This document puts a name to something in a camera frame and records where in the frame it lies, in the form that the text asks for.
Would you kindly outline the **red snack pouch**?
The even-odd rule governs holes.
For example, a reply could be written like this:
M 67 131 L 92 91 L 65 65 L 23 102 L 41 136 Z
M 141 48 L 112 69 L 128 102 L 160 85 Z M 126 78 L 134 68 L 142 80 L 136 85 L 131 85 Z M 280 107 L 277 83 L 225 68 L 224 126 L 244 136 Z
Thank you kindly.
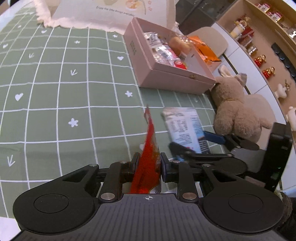
M 161 158 L 149 106 L 145 109 L 144 117 L 147 135 L 130 187 L 132 194 L 148 194 L 161 183 Z

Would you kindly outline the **white blue snack packet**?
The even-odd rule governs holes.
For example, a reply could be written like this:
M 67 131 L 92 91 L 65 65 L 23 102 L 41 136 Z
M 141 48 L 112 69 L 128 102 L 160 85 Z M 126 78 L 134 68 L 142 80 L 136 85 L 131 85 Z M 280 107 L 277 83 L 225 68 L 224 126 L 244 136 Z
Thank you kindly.
M 196 109 L 164 108 L 162 117 L 171 141 L 196 153 L 210 152 Z

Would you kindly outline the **yellow bread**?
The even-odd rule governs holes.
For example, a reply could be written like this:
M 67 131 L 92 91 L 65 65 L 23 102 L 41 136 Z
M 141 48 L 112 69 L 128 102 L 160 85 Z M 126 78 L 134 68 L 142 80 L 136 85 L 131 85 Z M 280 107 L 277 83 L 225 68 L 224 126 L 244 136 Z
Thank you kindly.
M 181 53 L 187 55 L 191 51 L 192 44 L 186 36 L 175 36 L 169 40 L 169 47 L 174 51 L 176 55 Z

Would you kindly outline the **brown plush rabbit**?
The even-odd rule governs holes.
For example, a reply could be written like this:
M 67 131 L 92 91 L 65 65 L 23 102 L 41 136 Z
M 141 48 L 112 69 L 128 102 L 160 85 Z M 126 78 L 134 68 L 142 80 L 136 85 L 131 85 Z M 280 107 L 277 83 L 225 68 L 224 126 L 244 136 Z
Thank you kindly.
M 257 114 L 245 101 L 244 87 L 247 75 L 232 75 L 225 65 L 218 68 L 219 76 L 211 89 L 211 97 L 217 107 L 214 130 L 220 135 L 235 134 L 258 142 L 262 129 L 270 130 L 272 122 Z

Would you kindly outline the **pink gift box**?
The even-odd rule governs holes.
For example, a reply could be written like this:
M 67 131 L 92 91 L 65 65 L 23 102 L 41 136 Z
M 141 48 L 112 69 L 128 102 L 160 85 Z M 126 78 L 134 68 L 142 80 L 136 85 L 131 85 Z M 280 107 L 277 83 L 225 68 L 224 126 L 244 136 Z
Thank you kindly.
M 183 59 L 169 46 L 177 34 L 140 18 L 133 18 L 124 33 L 138 86 L 191 94 L 212 88 L 215 77 L 192 48 Z

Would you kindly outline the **red figurine right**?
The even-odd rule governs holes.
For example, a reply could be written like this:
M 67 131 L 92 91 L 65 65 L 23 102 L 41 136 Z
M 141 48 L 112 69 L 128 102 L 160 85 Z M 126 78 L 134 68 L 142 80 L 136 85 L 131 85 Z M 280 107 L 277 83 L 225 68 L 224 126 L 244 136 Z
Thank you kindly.
M 275 75 L 275 68 L 274 67 L 269 67 L 265 70 L 262 71 L 263 75 L 265 76 L 266 79 L 271 78 L 272 76 Z

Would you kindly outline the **red figurine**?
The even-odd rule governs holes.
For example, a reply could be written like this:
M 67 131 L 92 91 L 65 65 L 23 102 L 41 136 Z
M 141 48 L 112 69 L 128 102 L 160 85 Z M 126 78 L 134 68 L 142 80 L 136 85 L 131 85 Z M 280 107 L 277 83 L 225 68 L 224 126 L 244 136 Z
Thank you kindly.
M 269 67 L 265 70 L 262 71 L 263 75 L 265 76 L 266 79 L 271 78 L 272 76 L 275 75 L 275 68 L 274 67 Z
M 266 63 L 266 56 L 260 55 L 254 58 L 255 64 L 260 68 L 264 63 Z

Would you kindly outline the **red figurine left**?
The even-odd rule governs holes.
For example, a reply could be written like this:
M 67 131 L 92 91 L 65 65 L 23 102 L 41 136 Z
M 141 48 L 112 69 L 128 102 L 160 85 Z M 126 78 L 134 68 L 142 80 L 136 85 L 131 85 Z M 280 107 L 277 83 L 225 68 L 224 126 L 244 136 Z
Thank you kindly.
M 260 55 L 254 58 L 255 64 L 260 68 L 264 63 L 266 63 L 266 56 Z

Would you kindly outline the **green grid tablecloth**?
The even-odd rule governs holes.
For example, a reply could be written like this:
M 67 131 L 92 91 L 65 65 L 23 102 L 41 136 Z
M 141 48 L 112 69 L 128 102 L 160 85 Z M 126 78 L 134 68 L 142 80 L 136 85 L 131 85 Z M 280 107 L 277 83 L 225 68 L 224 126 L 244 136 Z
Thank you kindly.
M 167 107 L 194 108 L 213 131 L 208 94 L 140 88 L 123 36 L 46 28 L 19 2 L 1 16 L 1 216 L 23 192 L 87 164 L 107 168 L 140 152 L 149 107 L 162 152 Z

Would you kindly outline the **orange plastic bag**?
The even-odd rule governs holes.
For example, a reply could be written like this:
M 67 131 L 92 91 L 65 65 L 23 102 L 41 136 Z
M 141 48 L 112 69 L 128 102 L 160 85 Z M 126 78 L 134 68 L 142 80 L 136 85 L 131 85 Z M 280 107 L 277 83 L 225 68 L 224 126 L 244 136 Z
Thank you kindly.
M 189 37 L 189 40 L 192 46 L 194 46 L 196 51 L 199 53 L 200 57 L 208 66 L 210 66 L 212 63 L 221 62 L 221 60 L 216 56 L 212 49 L 198 36 Z

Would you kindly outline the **beige dining chair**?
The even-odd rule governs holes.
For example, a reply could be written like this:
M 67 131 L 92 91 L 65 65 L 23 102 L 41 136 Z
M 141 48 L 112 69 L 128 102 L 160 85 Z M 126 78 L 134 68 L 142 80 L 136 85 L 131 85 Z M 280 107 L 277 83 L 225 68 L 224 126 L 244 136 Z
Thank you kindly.
M 212 27 L 202 27 L 187 35 L 188 37 L 199 37 L 211 50 L 220 57 L 227 50 L 229 44 L 226 39 Z

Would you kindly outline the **dark glass cabinet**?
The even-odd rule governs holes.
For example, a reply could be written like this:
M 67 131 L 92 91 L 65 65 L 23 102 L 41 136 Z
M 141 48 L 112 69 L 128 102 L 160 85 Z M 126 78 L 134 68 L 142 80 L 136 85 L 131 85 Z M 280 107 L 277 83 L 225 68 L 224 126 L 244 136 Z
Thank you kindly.
M 176 3 L 176 22 L 184 35 L 202 27 L 211 27 L 219 21 L 237 1 L 179 0 Z

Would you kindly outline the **pink food cover tent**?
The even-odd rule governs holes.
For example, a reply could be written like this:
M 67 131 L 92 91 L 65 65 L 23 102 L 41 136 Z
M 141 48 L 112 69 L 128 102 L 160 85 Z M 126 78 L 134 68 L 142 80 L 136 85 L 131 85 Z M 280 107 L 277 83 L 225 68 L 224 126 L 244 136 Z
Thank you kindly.
M 33 1 L 45 27 L 98 29 L 123 34 L 134 17 L 173 29 L 175 1 Z

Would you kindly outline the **wooden wall shelf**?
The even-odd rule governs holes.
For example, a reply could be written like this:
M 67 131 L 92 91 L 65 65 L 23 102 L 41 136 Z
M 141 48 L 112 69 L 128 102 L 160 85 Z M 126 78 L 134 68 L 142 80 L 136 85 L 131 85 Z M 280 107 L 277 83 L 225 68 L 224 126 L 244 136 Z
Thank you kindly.
M 253 33 L 247 46 L 245 39 L 231 33 L 236 21 L 244 18 L 248 18 L 247 28 Z M 237 1 L 215 23 L 233 47 L 226 54 L 227 62 L 247 74 L 247 92 L 262 95 L 278 123 L 288 121 L 289 111 L 295 109 L 295 39 L 282 27 L 294 23 L 295 10 L 284 1 Z M 266 56 L 266 63 L 259 68 L 254 58 L 260 55 Z M 266 79 L 262 71 L 269 67 L 275 68 L 275 75 Z

